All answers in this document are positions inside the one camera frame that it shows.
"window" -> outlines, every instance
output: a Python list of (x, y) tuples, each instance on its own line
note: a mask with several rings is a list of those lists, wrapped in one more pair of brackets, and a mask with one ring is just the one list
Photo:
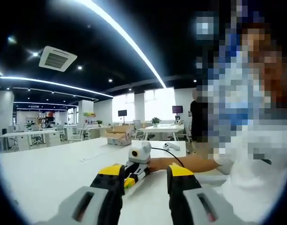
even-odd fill
[(76, 109), (76, 118), (77, 118), (77, 123), (79, 123), (79, 107), (77, 106), (77, 109)]
[(131, 122), (135, 119), (135, 104), (134, 93), (126, 95), (115, 96), (112, 99), (112, 120), (115, 122), (123, 122), (124, 118), (118, 116), (119, 110), (127, 110), (127, 116), (125, 116), (125, 122)]
[(68, 124), (74, 123), (73, 117), (74, 117), (74, 109), (73, 108), (68, 109), (67, 111)]
[(144, 93), (145, 120), (150, 121), (153, 117), (174, 120), (173, 105), (176, 105), (174, 88), (146, 90)]

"gray gripper housing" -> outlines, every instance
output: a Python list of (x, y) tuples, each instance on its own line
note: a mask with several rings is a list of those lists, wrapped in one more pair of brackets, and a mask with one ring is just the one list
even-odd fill
[[(57, 215), (36, 225), (96, 225), (107, 193), (107, 189), (81, 187), (60, 204)], [(84, 201), (88, 200), (90, 202), (84, 211), (82, 221), (77, 221), (78, 212), (84, 205)]]
[[(212, 188), (196, 188), (183, 191), (188, 202), (194, 225), (256, 225), (244, 222), (233, 213), (233, 206)], [(215, 221), (210, 222), (201, 199), (206, 202)]]

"cardboard box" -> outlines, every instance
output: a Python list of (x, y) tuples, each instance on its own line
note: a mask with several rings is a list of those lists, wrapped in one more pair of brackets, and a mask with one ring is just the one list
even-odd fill
[(131, 134), (134, 126), (114, 126), (112, 130), (106, 129), (103, 137), (107, 138), (108, 144), (127, 146), (132, 143)]

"black shirt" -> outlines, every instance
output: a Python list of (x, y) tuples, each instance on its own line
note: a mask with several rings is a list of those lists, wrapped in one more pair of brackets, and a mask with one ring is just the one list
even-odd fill
[(203, 132), (208, 130), (207, 103), (192, 101), (190, 111), (192, 114), (191, 135), (192, 139), (196, 140), (196, 137), (204, 136)]

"black cable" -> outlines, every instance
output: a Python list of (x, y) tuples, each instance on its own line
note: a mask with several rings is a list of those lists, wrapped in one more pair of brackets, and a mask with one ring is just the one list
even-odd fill
[(185, 167), (184, 164), (178, 159), (178, 157), (176, 157), (174, 154), (172, 154), (170, 151), (168, 150), (165, 150), (165, 149), (159, 149), (159, 148), (153, 148), (152, 149), (157, 149), (157, 150), (162, 150), (162, 151), (165, 151), (165, 152), (168, 152), (169, 154), (171, 154), (181, 165), (182, 167)]

